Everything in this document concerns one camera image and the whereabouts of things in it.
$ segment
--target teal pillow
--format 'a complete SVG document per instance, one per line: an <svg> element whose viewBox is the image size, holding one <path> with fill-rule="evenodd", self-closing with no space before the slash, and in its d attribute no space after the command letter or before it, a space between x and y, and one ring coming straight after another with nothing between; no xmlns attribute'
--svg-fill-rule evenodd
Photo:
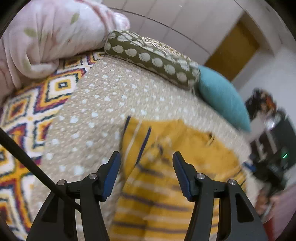
<svg viewBox="0 0 296 241"><path fill-rule="evenodd" d="M202 98L236 129L251 132L248 111L234 86L218 72L199 65Z"/></svg>

